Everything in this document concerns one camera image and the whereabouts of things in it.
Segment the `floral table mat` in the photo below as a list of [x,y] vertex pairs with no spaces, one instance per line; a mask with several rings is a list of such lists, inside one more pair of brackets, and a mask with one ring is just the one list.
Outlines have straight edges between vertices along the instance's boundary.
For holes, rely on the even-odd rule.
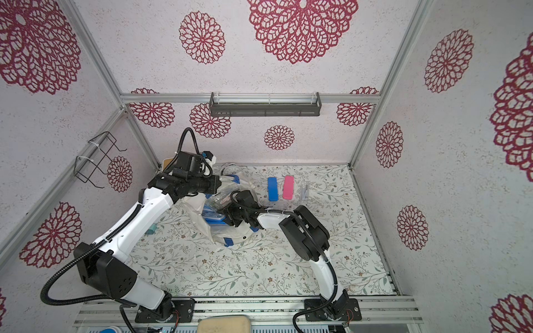
[[[267,179],[294,176],[291,201],[305,205],[330,233],[330,255],[341,285],[352,295],[394,295],[396,288],[378,252],[346,165],[241,166],[238,173],[268,205]],[[306,203],[300,187],[310,184]],[[155,234],[133,249],[129,264],[138,275],[174,296],[315,296],[319,285],[279,230],[262,230],[230,248],[211,242],[192,224],[181,204],[166,211]]]

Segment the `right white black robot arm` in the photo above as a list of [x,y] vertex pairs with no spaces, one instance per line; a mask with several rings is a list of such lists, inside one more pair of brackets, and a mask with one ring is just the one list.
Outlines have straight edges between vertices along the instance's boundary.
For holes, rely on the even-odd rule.
[[330,255],[330,234],[304,205],[295,210],[262,207],[251,191],[232,191],[230,217],[261,230],[280,230],[297,255],[308,262],[319,285],[319,298],[304,301],[304,309],[292,317],[297,332],[298,319],[307,321],[344,321],[344,330],[353,321],[362,320],[359,303],[342,287]]

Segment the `blue plastic box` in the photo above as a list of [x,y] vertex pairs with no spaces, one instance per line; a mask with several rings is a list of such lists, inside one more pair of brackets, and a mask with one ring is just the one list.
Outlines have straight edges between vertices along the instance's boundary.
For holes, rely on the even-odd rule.
[[276,177],[268,177],[267,179],[267,192],[268,199],[271,202],[276,202],[279,200],[278,194],[278,180]]

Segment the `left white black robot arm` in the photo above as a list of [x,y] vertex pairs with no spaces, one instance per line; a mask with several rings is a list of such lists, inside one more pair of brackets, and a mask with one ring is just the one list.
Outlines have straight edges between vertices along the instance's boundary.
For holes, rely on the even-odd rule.
[[[93,243],[80,243],[74,259],[44,284],[40,300],[45,305],[67,306],[88,301],[113,300],[122,307],[137,306],[141,313],[158,322],[168,322],[175,315],[172,295],[141,279],[128,264],[130,252],[159,217],[183,198],[216,194],[221,186],[212,167],[215,156],[209,151],[183,151],[186,128],[171,162],[140,190],[137,202],[113,226]],[[98,291],[97,295],[55,299],[51,287],[70,269],[77,268],[81,281]]]

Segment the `pink plastic pencil case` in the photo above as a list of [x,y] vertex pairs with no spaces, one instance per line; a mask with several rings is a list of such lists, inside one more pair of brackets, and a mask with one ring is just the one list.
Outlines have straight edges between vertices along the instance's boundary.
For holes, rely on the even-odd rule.
[[291,201],[294,197],[294,176],[285,176],[283,184],[283,198]]

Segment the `white round alarm clock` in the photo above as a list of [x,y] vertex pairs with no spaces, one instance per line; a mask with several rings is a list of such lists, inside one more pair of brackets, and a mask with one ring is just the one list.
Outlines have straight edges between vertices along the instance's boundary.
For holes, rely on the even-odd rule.
[[228,176],[231,174],[238,174],[242,172],[242,167],[234,162],[225,163],[220,167],[220,174]]

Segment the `beige cushioned pad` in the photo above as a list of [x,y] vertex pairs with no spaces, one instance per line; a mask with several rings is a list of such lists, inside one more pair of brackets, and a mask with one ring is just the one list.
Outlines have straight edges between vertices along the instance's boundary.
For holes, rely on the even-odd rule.
[[197,333],[252,333],[247,316],[215,316],[198,322]]

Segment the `white canvas cartoon tote bag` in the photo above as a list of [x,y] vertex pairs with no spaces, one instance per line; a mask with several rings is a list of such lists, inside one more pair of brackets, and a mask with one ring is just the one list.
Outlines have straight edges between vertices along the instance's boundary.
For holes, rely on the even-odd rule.
[[211,242],[225,247],[240,244],[258,233],[258,227],[252,227],[241,219],[231,219],[230,193],[237,190],[249,190],[257,198],[255,186],[240,174],[221,176],[221,187],[216,194],[198,194],[184,198],[181,203],[192,223]]

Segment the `small teal eraser block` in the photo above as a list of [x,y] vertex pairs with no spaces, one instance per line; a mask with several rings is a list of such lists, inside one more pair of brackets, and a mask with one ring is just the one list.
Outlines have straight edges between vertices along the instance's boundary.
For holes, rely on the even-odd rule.
[[156,230],[157,230],[157,227],[158,227],[158,226],[157,226],[155,223],[152,224],[152,225],[148,228],[148,230],[145,232],[145,234],[146,234],[146,235],[153,235],[153,234],[155,234],[155,232],[156,232]]

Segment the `clear plastic compass set case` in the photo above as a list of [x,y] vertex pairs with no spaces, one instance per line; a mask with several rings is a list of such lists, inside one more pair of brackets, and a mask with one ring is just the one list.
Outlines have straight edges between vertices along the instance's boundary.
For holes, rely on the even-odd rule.
[[304,182],[300,187],[300,203],[304,204],[307,202],[308,197],[310,195],[310,184],[308,182]]

